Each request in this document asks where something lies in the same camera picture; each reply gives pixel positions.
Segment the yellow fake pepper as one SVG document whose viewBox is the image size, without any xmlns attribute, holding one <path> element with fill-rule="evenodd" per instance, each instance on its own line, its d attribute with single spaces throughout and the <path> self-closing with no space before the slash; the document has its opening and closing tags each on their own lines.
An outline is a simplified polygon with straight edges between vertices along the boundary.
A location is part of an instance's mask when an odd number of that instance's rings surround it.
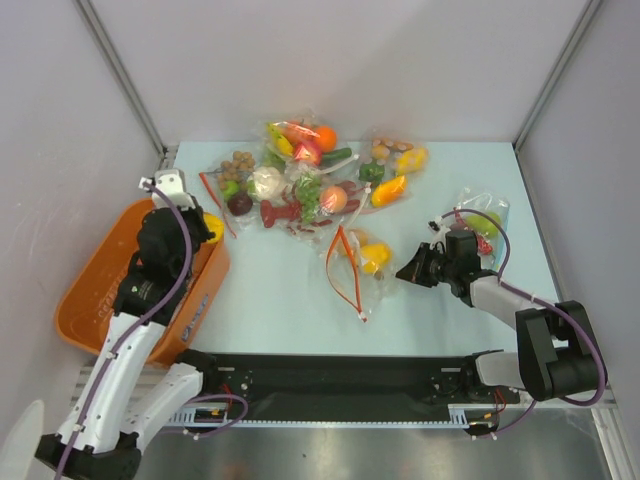
<svg viewBox="0 0 640 480">
<path fill-rule="evenodd" d="M 217 216 L 205 212 L 203 214 L 205 226 L 208 230 L 208 239 L 206 240 L 207 244 L 216 244 L 224 237 L 225 224 L 224 222 Z"/>
</svg>

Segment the zip bag with yellow fruit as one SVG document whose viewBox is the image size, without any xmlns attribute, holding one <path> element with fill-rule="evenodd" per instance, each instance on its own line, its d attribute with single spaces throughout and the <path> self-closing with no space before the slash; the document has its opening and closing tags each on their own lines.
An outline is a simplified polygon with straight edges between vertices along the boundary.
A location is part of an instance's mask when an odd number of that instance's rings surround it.
<svg viewBox="0 0 640 480">
<path fill-rule="evenodd" d="M 325 251 L 324 268 L 332 292 L 363 323 L 397 290 L 393 250 L 363 228 L 338 227 Z"/>
</svg>

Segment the zip bag with green pear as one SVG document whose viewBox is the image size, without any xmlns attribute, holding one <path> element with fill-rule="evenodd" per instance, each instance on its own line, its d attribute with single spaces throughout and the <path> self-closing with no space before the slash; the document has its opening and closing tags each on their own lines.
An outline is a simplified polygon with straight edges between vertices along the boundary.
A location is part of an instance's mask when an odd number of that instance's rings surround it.
<svg viewBox="0 0 640 480">
<path fill-rule="evenodd" d="M 494 268 L 502 258 L 504 238 L 495 225 L 505 230 L 510 203 L 506 197 L 480 187 L 464 187 L 453 206 L 451 229 L 472 231 L 484 268 Z"/>
</svg>

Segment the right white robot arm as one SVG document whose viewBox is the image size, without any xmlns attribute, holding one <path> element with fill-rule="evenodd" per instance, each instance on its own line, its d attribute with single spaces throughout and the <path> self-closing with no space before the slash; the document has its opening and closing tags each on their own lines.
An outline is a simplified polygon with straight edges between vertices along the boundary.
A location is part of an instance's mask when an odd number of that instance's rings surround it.
<svg viewBox="0 0 640 480">
<path fill-rule="evenodd" d="M 497 386 L 524 391 L 538 402 L 560 399 L 577 406 L 593 405 L 604 394 L 606 367 L 584 306 L 550 303 L 484 269 L 474 233 L 447 231 L 437 242 L 420 244 L 396 278 L 426 288 L 446 284 L 464 304 L 514 330 L 514 352 L 479 354 L 461 376 L 469 399 L 484 401 Z"/>
</svg>

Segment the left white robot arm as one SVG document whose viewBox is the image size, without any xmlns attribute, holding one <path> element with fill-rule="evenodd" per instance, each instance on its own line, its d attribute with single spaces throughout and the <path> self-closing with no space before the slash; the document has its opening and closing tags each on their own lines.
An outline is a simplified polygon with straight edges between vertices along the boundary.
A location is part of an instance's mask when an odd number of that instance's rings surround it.
<svg viewBox="0 0 640 480">
<path fill-rule="evenodd" d="M 133 478 L 170 417 L 218 393 L 212 355 L 190 347 L 230 266 L 210 218 L 200 207 L 134 204 L 59 304 L 65 329 L 97 313 L 89 295 L 115 295 L 84 390 L 36 449 L 56 478 Z"/>
</svg>

